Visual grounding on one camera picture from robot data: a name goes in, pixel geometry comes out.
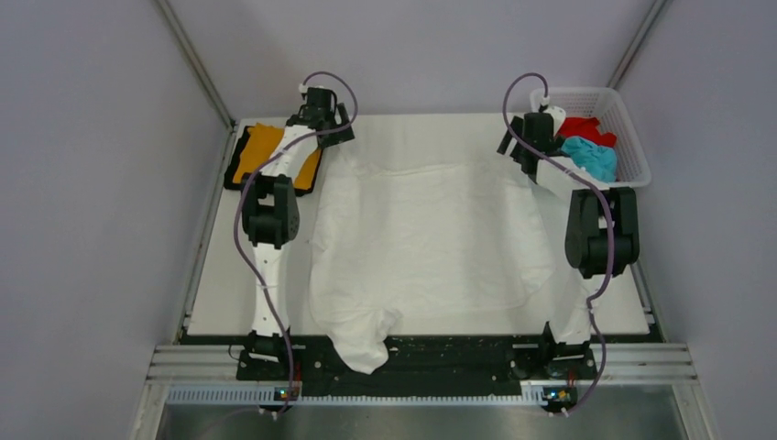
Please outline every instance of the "gray wall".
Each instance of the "gray wall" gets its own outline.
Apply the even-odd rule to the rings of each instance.
[[[623,85],[651,165],[642,260],[723,438],[774,438],[777,4],[674,2]]]
[[[368,114],[495,112],[509,82],[605,85],[651,0],[173,0],[235,117],[287,116],[319,69]],[[520,95],[540,86],[527,82]]]
[[[0,438],[125,438],[224,129],[150,1],[2,2],[0,66]]]

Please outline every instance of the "wrinkled fabric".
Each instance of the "wrinkled fabric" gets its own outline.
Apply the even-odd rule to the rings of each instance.
[[[489,151],[417,166],[451,148],[441,143],[394,155],[386,170],[358,142],[327,150],[310,288],[313,319],[351,369],[386,362],[382,341],[402,316],[520,306],[553,274],[530,184],[512,161]]]

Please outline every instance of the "white plastic basket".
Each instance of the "white plastic basket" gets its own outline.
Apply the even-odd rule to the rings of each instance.
[[[637,188],[651,182],[651,170],[634,125],[620,94],[606,87],[552,87],[549,91],[551,105],[558,105],[567,116],[597,117],[601,121],[599,131],[612,132],[618,137],[615,153],[618,155],[616,179],[611,187]],[[531,92],[531,110],[540,108],[543,89]]]

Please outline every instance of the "orange towel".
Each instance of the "orange towel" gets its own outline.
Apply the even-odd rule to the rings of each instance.
[[[224,187],[228,190],[239,190],[243,175],[253,172],[266,162],[282,138],[283,128],[262,124],[247,126],[243,136],[237,141],[232,161],[224,174]],[[300,174],[294,180],[297,195],[312,191],[320,162],[321,149],[318,148],[305,160]]]

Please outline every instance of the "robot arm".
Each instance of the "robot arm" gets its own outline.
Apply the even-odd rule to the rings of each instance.
[[[243,191],[246,192],[243,231],[253,245],[254,261],[264,278],[257,280],[256,309],[247,347],[252,358],[273,362],[283,359],[280,336],[282,331],[288,331],[286,298],[279,285],[284,278],[289,252],[289,247],[284,245],[297,236],[300,226],[294,179],[316,149],[354,138],[350,127],[324,136],[311,136],[314,132],[345,126],[349,123],[348,114],[345,105],[337,103],[337,96],[330,89],[301,86],[300,92],[305,103],[287,121],[283,138],[270,156],[278,158],[262,169],[250,186],[246,187],[247,175],[243,179]],[[266,295],[287,328],[279,328]]]
[[[592,182],[608,201],[614,220],[615,264],[612,275],[618,276],[634,263],[640,254],[637,225],[637,201],[634,190],[629,187],[611,187],[581,170],[561,151],[564,139],[555,134],[565,118],[564,110],[545,107],[538,113],[513,117],[510,127],[520,137],[546,156],[564,166],[560,170],[547,160],[539,159],[517,143],[512,135],[505,134],[498,147],[498,153],[508,154],[519,163],[521,170],[538,186],[569,206],[564,253],[570,266],[579,273],[573,273],[567,285],[577,289],[579,295],[574,302],[557,304],[554,317],[546,332],[552,334],[555,342],[568,346],[585,346],[590,338],[590,323],[585,306],[586,297],[601,285],[607,268],[607,230],[602,207],[596,195],[582,183],[573,180],[569,172]]]

